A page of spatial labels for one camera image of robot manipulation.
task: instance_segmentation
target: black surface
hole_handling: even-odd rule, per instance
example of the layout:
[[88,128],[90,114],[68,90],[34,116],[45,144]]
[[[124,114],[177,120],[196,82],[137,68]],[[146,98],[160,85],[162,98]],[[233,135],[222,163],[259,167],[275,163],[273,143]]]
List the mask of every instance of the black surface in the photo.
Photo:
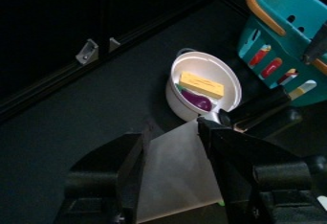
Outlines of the black surface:
[[0,123],[89,69],[74,59],[86,39],[101,62],[112,37],[121,48],[202,1],[1,0]]
[[136,222],[148,136],[129,133],[90,151],[72,166],[65,200],[53,223]]
[[[126,131],[138,132],[148,121],[153,137],[184,123],[164,97],[169,66],[181,48],[226,63],[241,80],[243,101],[265,90],[236,56],[245,20],[214,1],[0,125],[1,223],[52,223],[74,162]],[[304,122],[271,141],[295,154],[325,152],[325,118],[325,103],[305,108]],[[150,223],[220,223],[214,207]]]
[[100,33],[100,0],[1,0],[0,100],[74,62]]

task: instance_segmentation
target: yellow butter block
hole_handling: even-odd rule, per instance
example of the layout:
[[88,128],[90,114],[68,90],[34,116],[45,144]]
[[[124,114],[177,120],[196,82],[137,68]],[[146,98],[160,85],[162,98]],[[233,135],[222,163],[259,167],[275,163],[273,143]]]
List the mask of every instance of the yellow butter block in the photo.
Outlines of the yellow butter block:
[[181,72],[178,84],[212,98],[220,99],[222,97],[222,85],[220,83],[188,72]]

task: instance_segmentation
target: teal basket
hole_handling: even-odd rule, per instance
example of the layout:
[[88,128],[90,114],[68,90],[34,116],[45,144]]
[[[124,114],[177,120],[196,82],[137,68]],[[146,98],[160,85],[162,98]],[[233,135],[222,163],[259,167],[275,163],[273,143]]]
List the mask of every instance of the teal basket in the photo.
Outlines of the teal basket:
[[[239,57],[269,88],[283,85],[288,93],[301,91],[293,106],[327,100],[325,73],[301,61],[311,39],[327,20],[325,5],[317,0],[255,1],[283,28],[284,35],[252,14],[239,40]],[[325,65],[327,54],[319,61]]]

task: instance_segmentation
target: dark background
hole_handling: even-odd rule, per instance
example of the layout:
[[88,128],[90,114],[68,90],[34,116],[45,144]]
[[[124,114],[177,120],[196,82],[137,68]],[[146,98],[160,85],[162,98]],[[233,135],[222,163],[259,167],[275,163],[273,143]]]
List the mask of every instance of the dark background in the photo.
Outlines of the dark background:
[[[231,0],[1,0],[0,4],[0,107],[6,108],[9,97],[17,98],[21,108],[25,101],[29,105],[14,109],[20,113],[10,113],[10,118],[4,116],[5,121],[1,118],[0,222],[50,223],[73,163],[125,132],[140,131],[148,121],[153,137],[182,124],[164,97],[169,66],[181,48],[194,48],[229,65],[241,81],[243,101],[265,87],[236,54],[247,14]],[[129,48],[110,56],[105,50],[112,36]],[[56,92],[44,98],[42,89],[34,92],[41,79],[66,66],[69,74],[86,69],[74,61],[86,38],[102,48],[101,64],[68,85],[50,86]],[[49,82],[65,83],[58,78]],[[20,99],[22,91],[30,93],[28,100]],[[304,121],[268,140],[299,156],[327,155],[325,102],[301,111]],[[224,223],[224,210],[213,205],[153,221],[173,222]]]

